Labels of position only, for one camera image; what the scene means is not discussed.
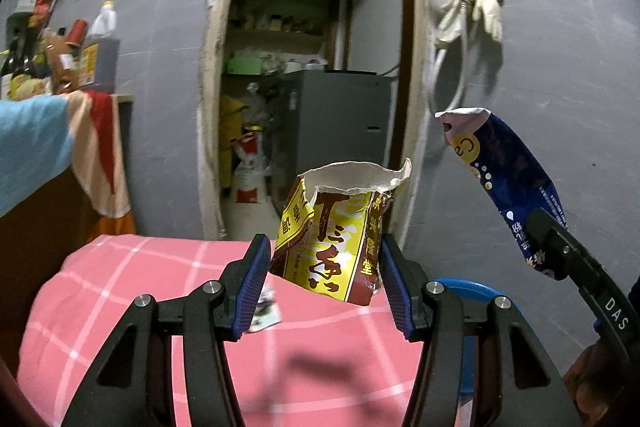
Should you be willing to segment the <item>person's right hand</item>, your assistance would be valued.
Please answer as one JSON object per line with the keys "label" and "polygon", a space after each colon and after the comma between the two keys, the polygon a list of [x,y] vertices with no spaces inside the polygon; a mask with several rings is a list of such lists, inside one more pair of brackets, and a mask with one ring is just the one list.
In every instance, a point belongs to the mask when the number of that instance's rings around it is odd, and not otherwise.
{"label": "person's right hand", "polygon": [[563,383],[583,426],[639,425],[639,373],[604,339],[582,351]]}

